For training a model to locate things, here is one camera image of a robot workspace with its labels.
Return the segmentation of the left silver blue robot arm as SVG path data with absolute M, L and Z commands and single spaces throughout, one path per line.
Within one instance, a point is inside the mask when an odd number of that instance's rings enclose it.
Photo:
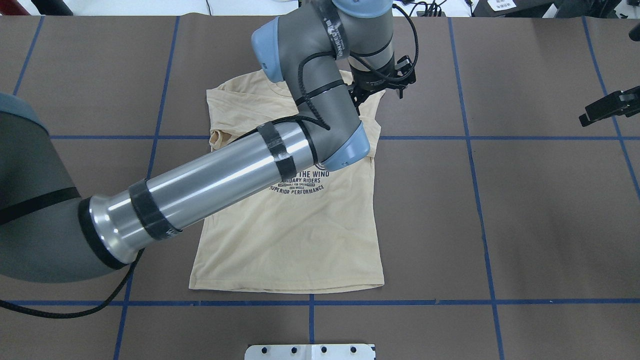
M 256 29 L 267 80 L 284 82 L 292 114 L 263 120 L 115 194 L 84 196 L 30 103 L 1 93 L 1 275 L 34 283 L 133 272 L 152 244 L 320 166 L 368 155 L 359 105 L 414 81 L 415 59 L 394 54 L 395 0 L 306 0 Z

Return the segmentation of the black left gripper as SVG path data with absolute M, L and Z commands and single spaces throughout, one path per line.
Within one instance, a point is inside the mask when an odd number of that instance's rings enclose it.
M 397 62 L 393 57 L 382 68 L 374 69 L 359 55 L 352 55 L 349 59 L 353 82 L 348 86 L 349 95 L 357 114 L 361 114 L 360 107 L 373 94 L 386 89 L 397 92 L 402 100 L 403 92 L 416 82 L 414 63 L 408 55 L 404 55 Z

